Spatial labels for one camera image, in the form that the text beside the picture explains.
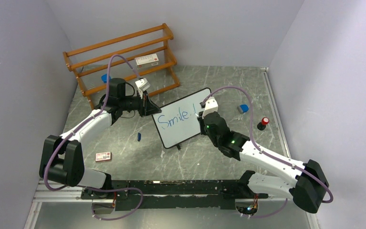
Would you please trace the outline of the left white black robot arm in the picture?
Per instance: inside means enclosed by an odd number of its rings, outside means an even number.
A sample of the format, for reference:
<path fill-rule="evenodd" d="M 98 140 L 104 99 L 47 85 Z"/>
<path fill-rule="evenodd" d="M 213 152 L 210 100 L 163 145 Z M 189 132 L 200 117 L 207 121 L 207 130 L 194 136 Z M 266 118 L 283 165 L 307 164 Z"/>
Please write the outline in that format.
<path fill-rule="evenodd" d="M 64 187 L 89 187 L 100 198 L 112 194 L 111 175 L 87 168 L 83 149 L 112 126 L 124 111 L 137 111 L 141 117 L 161 112 L 149 98 L 147 79 L 140 78 L 135 82 L 137 92 L 132 95 L 126 95 L 126 85 L 122 78 L 108 80 L 106 94 L 82 122 L 60 136 L 50 135 L 45 139 L 39 175 L 49 190 L 55 190 L 48 183 L 53 181 Z"/>

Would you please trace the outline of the white whiteboard black frame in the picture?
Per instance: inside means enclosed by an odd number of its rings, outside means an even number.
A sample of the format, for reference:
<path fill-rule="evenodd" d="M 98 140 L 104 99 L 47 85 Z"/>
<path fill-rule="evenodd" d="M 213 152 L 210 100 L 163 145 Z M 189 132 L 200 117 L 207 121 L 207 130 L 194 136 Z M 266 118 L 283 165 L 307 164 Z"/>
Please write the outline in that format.
<path fill-rule="evenodd" d="M 162 145 L 168 149 L 200 134 L 197 115 L 203 111 L 200 102 L 211 93 L 206 87 L 161 107 L 161 112 L 153 114 Z"/>

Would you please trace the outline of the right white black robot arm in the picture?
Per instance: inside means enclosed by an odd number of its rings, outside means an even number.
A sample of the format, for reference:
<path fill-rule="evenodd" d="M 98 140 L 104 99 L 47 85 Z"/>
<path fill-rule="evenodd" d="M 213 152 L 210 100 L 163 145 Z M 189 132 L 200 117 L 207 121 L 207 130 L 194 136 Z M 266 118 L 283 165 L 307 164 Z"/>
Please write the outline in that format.
<path fill-rule="evenodd" d="M 248 198 L 252 194 L 270 194 L 292 200 L 300 209 L 317 213 L 328 194 L 329 183 L 320 164 L 314 160 L 302 162 L 275 153 L 252 142 L 250 137 L 229 129 L 217 113 L 198 115 L 202 135 L 226 157 L 249 162 L 273 173 L 254 173 L 238 185 L 238 192 Z"/>

